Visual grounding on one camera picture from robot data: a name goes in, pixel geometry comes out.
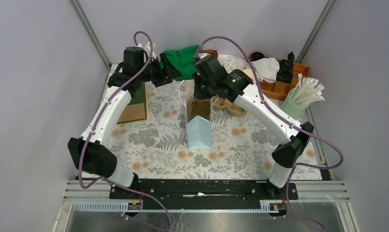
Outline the light blue paper bag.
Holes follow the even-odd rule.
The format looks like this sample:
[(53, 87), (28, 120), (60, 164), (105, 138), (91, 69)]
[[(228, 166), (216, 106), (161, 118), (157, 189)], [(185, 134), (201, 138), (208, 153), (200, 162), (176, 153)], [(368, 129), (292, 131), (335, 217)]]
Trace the light blue paper bag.
[(187, 134), (187, 145), (189, 150), (211, 149), (212, 148), (212, 127), (211, 119), (206, 120), (196, 116), (188, 120), (188, 105), (194, 100), (194, 81), (183, 80), (178, 87), (178, 97), (185, 109), (185, 127)]

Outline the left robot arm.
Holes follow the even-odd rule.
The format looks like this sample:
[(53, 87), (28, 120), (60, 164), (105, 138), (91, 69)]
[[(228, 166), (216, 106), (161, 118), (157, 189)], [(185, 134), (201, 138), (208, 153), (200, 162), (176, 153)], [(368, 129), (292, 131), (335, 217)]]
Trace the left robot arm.
[(124, 168), (109, 149), (117, 122), (136, 92), (146, 82), (159, 87), (173, 81), (169, 65), (161, 65), (153, 54), (154, 45), (137, 44), (124, 50), (123, 62), (108, 78), (101, 105), (87, 129), (71, 138), (68, 149), (79, 174), (94, 174), (121, 186), (121, 193), (132, 199), (139, 194), (135, 174)]

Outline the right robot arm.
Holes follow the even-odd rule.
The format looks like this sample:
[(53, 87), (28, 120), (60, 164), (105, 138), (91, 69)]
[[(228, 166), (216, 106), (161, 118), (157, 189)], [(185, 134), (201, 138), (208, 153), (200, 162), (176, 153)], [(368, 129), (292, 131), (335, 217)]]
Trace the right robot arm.
[(196, 58), (194, 65), (197, 69), (193, 75), (196, 99), (215, 95), (227, 99), (245, 109), (276, 137), (279, 146), (272, 153), (274, 167), (266, 191), (269, 197), (279, 199), (286, 192), (285, 184), (292, 167), (308, 145), (313, 125), (302, 124), (288, 116), (260, 93), (259, 85), (245, 72), (239, 69), (227, 72), (214, 56)]

